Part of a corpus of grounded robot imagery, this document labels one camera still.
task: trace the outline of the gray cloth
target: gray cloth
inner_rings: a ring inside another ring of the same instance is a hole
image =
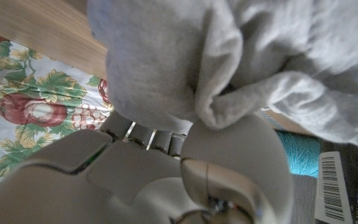
[[[129,119],[186,133],[268,106],[358,145],[358,1],[92,0],[88,18]]]

